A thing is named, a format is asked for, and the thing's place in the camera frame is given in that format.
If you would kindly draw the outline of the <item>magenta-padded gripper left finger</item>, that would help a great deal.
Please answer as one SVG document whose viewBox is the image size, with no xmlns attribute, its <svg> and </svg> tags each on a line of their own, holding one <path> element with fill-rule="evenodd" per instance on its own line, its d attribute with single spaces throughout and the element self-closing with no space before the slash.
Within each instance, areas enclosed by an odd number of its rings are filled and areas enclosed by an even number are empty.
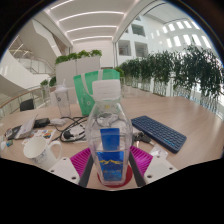
<svg viewBox="0 0 224 224">
<path fill-rule="evenodd" d="M 86 187 L 93 166 L 89 148 L 78 152 L 71 158 L 62 157 L 49 172 L 81 187 Z"/>
</svg>

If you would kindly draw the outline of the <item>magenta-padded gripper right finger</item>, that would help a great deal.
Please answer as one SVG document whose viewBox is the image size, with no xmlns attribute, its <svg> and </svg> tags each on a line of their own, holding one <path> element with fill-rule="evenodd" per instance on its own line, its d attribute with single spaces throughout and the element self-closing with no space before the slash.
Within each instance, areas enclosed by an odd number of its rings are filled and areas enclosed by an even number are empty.
<svg viewBox="0 0 224 224">
<path fill-rule="evenodd" d="M 177 171 L 166 157 L 168 153 L 159 145 L 150 152 L 132 146 L 129 154 L 130 165 L 138 187 L 145 186 Z"/>
</svg>

